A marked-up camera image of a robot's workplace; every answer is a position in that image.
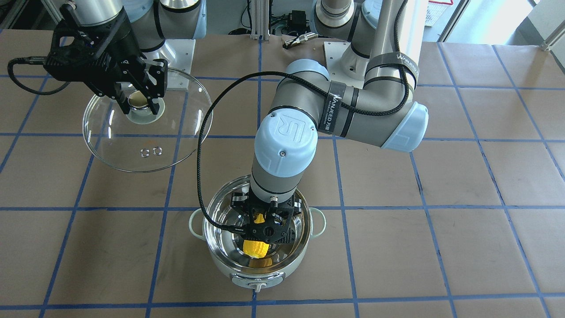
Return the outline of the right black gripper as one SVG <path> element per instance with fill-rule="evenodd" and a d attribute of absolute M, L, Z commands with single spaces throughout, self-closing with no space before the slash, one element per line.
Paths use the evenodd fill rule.
<path fill-rule="evenodd" d="M 167 88 L 164 61 L 147 65 L 133 34 L 126 10 L 113 11 L 111 18 L 82 24 L 79 9 L 61 9 L 44 69 L 60 81 L 81 81 L 95 94 L 115 98 L 123 115 L 130 113 L 122 82 L 131 83 L 145 97 L 142 109 L 153 115 L 160 110 L 159 98 Z"/>

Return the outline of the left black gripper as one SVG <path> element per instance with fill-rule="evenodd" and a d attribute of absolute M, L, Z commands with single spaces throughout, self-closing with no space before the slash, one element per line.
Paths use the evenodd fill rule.
<path fill-rule="evenodd" d="M 302 213 L 302 197 L 298 189 L 286 201 L 261 201 L 251 190 L 230 194 L 230 207 L 243 217 L 244 224 L 230 232 L 242 239 L 267 244 L 293 244 L 301 237 L 295 218 Z"/>

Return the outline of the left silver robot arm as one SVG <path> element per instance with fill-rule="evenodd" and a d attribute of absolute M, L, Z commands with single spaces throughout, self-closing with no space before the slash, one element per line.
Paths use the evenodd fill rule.
<path fill-rule="evenodd" d="M 426 6 L 426 0 L 383 1 L 366 42 L 369 61 L 354 71 L 361 88 L 331 80 L 317 61 L 291 62 L 256 133 L 250 189 L 231 199 L 245 223 L 226 230 L 264 243 L 293 241 L 290 219 L 302 211 L 295 191 L 319 133 L 401 152 L 421 143 L 429 115 L 413 94 Z"/>

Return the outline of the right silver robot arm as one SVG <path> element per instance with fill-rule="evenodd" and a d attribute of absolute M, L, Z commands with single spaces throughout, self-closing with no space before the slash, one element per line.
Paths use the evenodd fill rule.
<path fill-rule="evenodd" d="M 161 111 L 168 62 L 145 54 L 166 40 L 204 38 L 207 30 L 204 0 L 69 0 L 59 11 L 45 70 L 115 99 L 124 114 L 132 107 L 121 83 L 131 83 L 153 115 Z"/>

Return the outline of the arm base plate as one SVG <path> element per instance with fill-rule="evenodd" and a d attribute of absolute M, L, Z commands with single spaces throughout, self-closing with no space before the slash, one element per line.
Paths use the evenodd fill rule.
<path fill-rule="evenodd" d="M 324 56 L 331 81 L 362 89 L 369 58 L 361 57 L 348 42 L 324 42 Z"/>
<path fill-rule="evenodd" d="M 145 53 L 149 60 L 162 58 L 168 61 L 168 91 L 185 91 L 189 87 L 190 80 L 172 69 L 191 73 L 195 45 L 196 40 L 193 39 L 169 39 L 159 49 Z"/>

